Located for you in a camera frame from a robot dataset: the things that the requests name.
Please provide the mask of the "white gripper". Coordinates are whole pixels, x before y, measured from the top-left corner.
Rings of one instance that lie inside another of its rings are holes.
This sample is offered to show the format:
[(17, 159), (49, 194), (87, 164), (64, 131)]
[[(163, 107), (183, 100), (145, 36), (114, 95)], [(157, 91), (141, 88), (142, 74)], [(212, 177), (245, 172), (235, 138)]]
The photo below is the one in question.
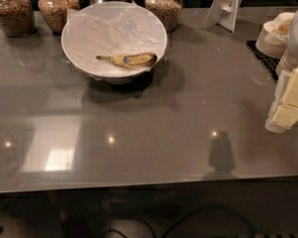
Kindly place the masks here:
[(297, 121), (298, 67), (292, 72), (283, 70), (278, 76), (274, 92), (274, 101), (268, 111), (265, 129), (269, 132), (280, 134), (284, 133), (286, 128), (291, 128)]

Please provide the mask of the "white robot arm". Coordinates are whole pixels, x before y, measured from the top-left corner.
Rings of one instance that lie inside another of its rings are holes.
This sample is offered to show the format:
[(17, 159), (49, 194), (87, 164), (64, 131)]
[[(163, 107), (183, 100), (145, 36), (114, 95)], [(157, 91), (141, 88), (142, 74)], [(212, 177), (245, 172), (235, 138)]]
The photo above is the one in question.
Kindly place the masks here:
[(278, 80), (265, 129), (273, 133), (290, 130), (298, 122), (298, 10), (289, 25), (287, 49), (276, 67)]

